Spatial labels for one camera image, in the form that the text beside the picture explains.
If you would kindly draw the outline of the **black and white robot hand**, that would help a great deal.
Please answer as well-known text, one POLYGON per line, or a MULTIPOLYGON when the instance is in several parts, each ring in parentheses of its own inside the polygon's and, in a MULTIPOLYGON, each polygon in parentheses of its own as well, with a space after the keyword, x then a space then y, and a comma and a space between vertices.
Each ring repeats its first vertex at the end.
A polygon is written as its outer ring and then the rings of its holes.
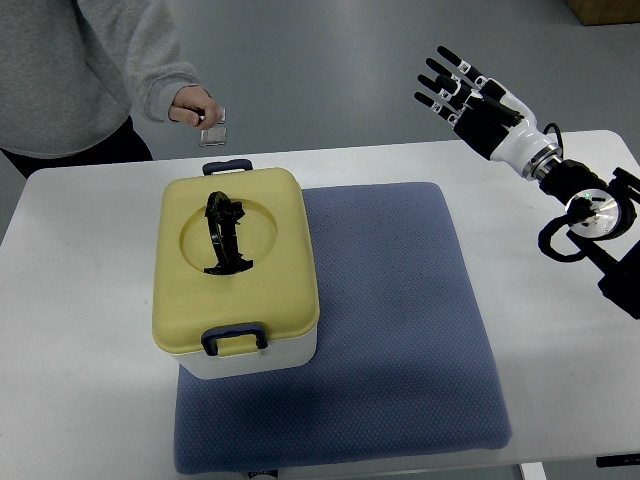
POLYGON ((445 46, 428 58, 434 72, 418 82, 435 96, 414 98, 452 127, 456 136, 488 161, 508 164, 522 178, 540 181, 562 161, 562 141, 538 128, 533 111, 510 90, 445 46))

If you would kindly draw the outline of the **person's bare hand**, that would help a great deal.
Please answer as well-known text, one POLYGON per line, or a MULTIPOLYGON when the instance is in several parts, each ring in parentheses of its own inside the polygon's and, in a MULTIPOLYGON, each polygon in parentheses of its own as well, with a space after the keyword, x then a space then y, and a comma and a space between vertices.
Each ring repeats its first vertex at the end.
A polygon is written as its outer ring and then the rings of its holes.
POLYGON ((181 88, 169 111, 171 121, 206 130, 219 121, 218 103, 200 85, 181 88))

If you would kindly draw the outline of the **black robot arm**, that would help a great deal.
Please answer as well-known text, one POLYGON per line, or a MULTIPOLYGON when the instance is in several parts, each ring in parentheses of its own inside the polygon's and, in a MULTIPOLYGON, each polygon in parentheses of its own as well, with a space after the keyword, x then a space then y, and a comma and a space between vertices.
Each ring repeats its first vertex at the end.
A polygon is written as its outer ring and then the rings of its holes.
POLYGON ((586 165, 563 157, 559 127, 551 123, 558 146, 533 169, 533 178, 547 195, 564 206, 538 234, 538 248, 560 263, 590 260, 602 273, 602 295, 633 319, 639 318, 639 245, 616 259, 599 246, 627 233, 638 218, 639 179, 618 167, 605 182, 586 165))

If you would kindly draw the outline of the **grey sweatshirt sleeve forearm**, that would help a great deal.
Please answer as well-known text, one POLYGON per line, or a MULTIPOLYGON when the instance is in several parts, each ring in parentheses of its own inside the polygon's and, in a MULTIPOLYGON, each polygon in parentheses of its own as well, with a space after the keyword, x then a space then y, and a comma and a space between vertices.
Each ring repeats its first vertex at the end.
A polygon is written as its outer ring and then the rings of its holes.
POLYGON ((166 3, 127 1, 124 19, 124 79, 134 106, 152 121, 197 124, 199 117, 185 98, 186 90, 197 85, 196 71, 180 58, 166 3))

